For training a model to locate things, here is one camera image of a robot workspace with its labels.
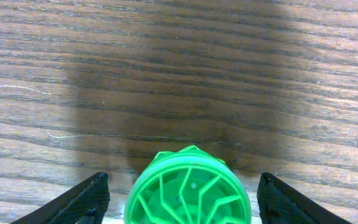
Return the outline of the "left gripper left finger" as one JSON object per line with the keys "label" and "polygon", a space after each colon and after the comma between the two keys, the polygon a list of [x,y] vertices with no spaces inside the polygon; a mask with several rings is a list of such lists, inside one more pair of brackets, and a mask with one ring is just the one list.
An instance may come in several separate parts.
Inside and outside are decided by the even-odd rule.
{"label": "left gripper left finger", "polygon": [[97,172],[12,224],[101,224],[109,201],[108,174]]}

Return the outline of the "green ribbed plastic wheel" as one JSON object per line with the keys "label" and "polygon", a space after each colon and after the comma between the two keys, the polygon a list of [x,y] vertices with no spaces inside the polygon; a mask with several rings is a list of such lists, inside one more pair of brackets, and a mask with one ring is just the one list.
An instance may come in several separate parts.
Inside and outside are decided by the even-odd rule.
{"label": "green ribbed plastic wheel", "polygon": [[124,223],[250,224],[241,181],[226,163],[195,145],[160,151],[129,192]]}

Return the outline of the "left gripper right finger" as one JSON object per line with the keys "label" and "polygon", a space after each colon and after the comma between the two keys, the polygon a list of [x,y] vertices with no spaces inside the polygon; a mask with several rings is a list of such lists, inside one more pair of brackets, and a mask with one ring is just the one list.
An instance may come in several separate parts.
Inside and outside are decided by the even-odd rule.
{"label": "left gripper right finger", "polygon": [[351,224],[269,172],[260,177],[257,201],[263,224]]}

